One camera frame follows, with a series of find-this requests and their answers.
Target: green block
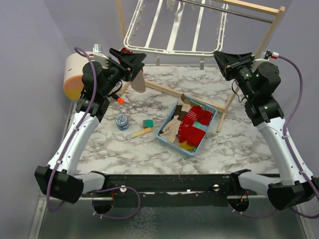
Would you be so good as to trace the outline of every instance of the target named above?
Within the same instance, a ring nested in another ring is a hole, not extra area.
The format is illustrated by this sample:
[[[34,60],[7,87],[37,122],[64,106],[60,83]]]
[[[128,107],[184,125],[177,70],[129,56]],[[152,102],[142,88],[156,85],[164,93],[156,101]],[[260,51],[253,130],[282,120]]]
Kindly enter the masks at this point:
[[[147,119],[143,121],[143,125],[144,125],[144,128],[148,128],[148,127],[152,128],[154,123],[153,123],[153,120]]]
[[[198,121],[195,121],[194,124],[193,124],[193,126],[194,126],[195,128],[201,128],[201,123],[198,122]]]

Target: orange cap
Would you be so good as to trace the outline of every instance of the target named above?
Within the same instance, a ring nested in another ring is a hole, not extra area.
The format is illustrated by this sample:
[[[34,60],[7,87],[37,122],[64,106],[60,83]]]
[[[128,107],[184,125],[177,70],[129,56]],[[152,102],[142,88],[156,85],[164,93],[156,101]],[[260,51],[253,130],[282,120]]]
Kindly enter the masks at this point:
[[[124,103],[124,100],[123,100],[121,97],[119,97],[117,101],[118,101],[120,104],[123,104],[123,103]]]

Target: marble surface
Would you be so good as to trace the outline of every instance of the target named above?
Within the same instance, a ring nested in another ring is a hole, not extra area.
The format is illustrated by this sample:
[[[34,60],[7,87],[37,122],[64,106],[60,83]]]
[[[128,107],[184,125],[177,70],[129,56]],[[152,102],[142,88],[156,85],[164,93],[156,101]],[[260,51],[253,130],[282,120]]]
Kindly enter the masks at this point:
[[[218,68],[148,66],[145,78],[178,91],[225,105],[231,93]],[[277,173],[275,162],[261,134],[245,114],[243,104],[234,100],[223,128],[216,133],[221,114],[215,118],[197,155],[186,158],[162,145],[156,133],[177,98],[147,88],[145,93],[125,93],[125,103],[114,100],[95,132],[91,135],[78,164],[78,173],[92,170],[108,174],[218,174],[248,168],[256,173]],[[130,128],[120,131],[115,116],[125,113]],[[151,133],[131,139],[142,129],[143,120],[152,119]]]

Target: purple wall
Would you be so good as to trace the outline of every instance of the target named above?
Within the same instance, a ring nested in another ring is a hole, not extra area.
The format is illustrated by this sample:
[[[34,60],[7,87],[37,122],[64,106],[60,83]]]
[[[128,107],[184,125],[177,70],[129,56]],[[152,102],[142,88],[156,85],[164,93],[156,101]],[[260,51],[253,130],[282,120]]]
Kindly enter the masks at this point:
[[[292,0],[246,1],[276,8],[283,5],[287,9],[292,2]],[[131,22],[137,2],[138,0],[122,0],[126,28],[128,28],[129,23]],[[90,50],[94,43],[101,43],[103,52],[106,54],[108,54],[108,49],[110,47],[117,49],[123,47],[115,0],[44,0],[44,3],[71,51],[73,51],[75,45]],[[141,42],[146,42],[157,5],[158,0],[146,1],[146,9],[141,15],[141,25],[139,25],[137,34],[132,39],[132,43],[140,45]],[[173,12],[166,9],[166,1],[163,1],[163,5],[164,8],[162,9],[162,12],[166,12],[167,16],[170,16],[171,18],[162,17],[159,19],[157,26],[159,26],[159,29],[162,31],[157,32],[157,34],[155,34],[156,37],[154,36],[151,41],[151,46],[153,47],[166,47],[167,43],[166,41],[163,41],[163,39],[167,40],[168,36],[164,37],[164,35],[169,35],[170,33],[170,31],[166,31],[169,28],[166,28],[165,26],[172,23]],[[238,7],[232,6],[230,10],[272,19],[272,16]],[[188,3],[186,4],[185,12],[187,14],[183,16],[180,26],[181,29],[183,29],[183,34],[178,35],[176,39],[177,43],[175,46],[177,49],[188,49],[192,46],[192,33],[195,31],[189,30],[189,26],[194,26],[193,23],[197,22],[198,13],[192,11],[191,6]],[[207,14],[206,12],[211,13],[213,17],[206,18],[207,21],[201,26],[201,29],[203,30],[201,32],[203,32],[203,34],[200,34],[198,41],[201,44],[199,47],[200,50],[204,51],[208,51],[208,49],[213,50],[210,42],[215,44],[216,29],[218,26],[217,22],[219,22],[218,11],[209,11],[206,9],[205,15]],[[268,23],[230,14],[227,18],[228,23],[226,25],[223,50],[233,53],[255,52],[270,25]],[[199,59],[193,57],[161,55],[160,60],[161,64],[199,64]],[[155,63],[154,55],[149,54],[145,63]],[[206,58],[205,63],[215,64],[215,61],[213,58]]]
[[[0,238],[25,239],[39,194],[34,171],[65,125],[70,51],[41,0],[2,0],[0,32]]]
[[[296,0],[277,28],[268,49],[293,60],[304,78],[304,92],[300,107],[289,126],[294,142],[305,163],[319,177],[318,102],[319,102],[319,1]],[[295,69],[277,60],[282,83],[276,90],[276,99],[288,116],[295,106],[299,93],[299,80]],[[306,203],[309,215],[319,213],[319,203],[312,199]],[[316,238],[319,238],[319,220],[311,220]]]

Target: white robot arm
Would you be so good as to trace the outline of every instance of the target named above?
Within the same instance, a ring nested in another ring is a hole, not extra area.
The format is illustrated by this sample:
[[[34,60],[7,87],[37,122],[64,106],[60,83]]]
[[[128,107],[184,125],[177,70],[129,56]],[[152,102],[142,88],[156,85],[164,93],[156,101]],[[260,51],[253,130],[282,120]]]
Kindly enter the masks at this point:
[[[133,81],[142,70],[144,66],[142,61],[146,57],[143,53],[125,53],[113,48],[110,49],[110,53],[120,63],[99,52],[94,54],[95,61],[84,65],[82,76],[84,88],[77,102],[72,125],[47,166],[38,166],[34,173],[42,193],[47,197],[50,195],[75,203],[82,194],[103,187],[105,177],[101,173],[90,172],[75,176],[76,168],[88,139],[109,106],[107,97],[110,92],[122,79]]]
[[[224,78],[235,79],[243,92],[247,100],[246,114],[264,137],[280,175],[280,178],[269,178],[241,170],[231,174],[235,188],[268,197],[278,210],[310,200],[315,195],[311,184],[318,188],[319,180],[298,153],[285,126],[284,113],[272,96],[281,79],[278,67],[269,62],[269,57],[276,59],[278,55],[267,51],[263,59],[255,60],[251,53],[236,55],[215,51],[214,56]]]

